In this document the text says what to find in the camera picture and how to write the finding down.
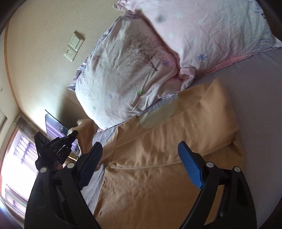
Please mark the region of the white wall switch socket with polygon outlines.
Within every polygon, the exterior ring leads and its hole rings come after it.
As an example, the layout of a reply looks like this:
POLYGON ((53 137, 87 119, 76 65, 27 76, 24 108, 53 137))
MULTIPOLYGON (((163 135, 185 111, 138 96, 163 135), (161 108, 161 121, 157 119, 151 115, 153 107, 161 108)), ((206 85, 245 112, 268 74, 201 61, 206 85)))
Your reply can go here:
POLYGON ((64 57, 70 62, 73 62, 84 40, 84 37, 79 32, 75 31, 68 42, 64 57))

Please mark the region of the window with purple curtain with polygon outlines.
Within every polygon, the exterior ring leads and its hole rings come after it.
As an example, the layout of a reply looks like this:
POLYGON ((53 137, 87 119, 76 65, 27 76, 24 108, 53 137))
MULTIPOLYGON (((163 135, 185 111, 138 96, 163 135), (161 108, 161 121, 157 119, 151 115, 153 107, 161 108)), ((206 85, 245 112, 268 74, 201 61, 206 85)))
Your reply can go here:
POLYGON ((34 136, 38 128, 19 114, 8 137, 1 165, 1 198, 10 213, 23 223, 28 199, 36 180, 38 158, 34 136))

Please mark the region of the tan yellow garment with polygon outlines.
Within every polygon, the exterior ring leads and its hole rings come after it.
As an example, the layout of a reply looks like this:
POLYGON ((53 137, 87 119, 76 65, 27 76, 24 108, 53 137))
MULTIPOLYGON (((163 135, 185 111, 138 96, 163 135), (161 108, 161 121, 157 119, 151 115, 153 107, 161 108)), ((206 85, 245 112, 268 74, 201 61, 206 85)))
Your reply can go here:
POLYGON ((185 141, 216 166, 243 165, 236 115, 219 79, 180 92, 143 123, 124 122, 103 147, 105 173, 93 209, 102 228, 179 228, 199 190, 178 156, 185 141))

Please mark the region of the white pillow with tree print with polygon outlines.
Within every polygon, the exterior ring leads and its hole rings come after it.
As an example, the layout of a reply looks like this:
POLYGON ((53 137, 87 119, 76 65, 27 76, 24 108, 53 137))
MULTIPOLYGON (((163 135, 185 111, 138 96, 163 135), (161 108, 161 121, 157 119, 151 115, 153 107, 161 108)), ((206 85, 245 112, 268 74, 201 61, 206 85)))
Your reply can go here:
POLYGON ((105 130, 184 90, 193 77, 148 23, 127 11, 102 35, 68 88, 105 130))

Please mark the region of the grey purple bed sheet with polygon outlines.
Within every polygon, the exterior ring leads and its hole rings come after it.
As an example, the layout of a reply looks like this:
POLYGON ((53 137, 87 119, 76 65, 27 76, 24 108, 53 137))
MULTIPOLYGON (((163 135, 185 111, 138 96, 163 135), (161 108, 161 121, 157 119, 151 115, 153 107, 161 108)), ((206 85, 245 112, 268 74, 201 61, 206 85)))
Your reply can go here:
MULTIPOLYGON (((243 153, 240 167, 250 187, 260 226, 281 198, 281 49, 256 54, 197 79, 192 87, 215 79, 225 86, 236 115, 243 153)), ((160 113, 159 108, 176 100, 177 96, 137 117, 143 123, 166 118, 169 114, 160 113)), ((119 126, 97 133, 94 141, 100 141, 104 147, 119 126)), ((99 171, 82 191, 91 212, 97 204, 104 173, 105 165, 101 163, 99 171)))

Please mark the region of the pink floral pillow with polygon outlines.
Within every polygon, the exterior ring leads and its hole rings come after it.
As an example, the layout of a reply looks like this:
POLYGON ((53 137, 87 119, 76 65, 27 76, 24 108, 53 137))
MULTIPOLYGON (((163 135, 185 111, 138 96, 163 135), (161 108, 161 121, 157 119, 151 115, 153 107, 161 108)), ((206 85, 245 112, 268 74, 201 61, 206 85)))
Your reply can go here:
POLYGON ((256 1, 117 1, 150 23, 193 76, 281 47, 256 1))

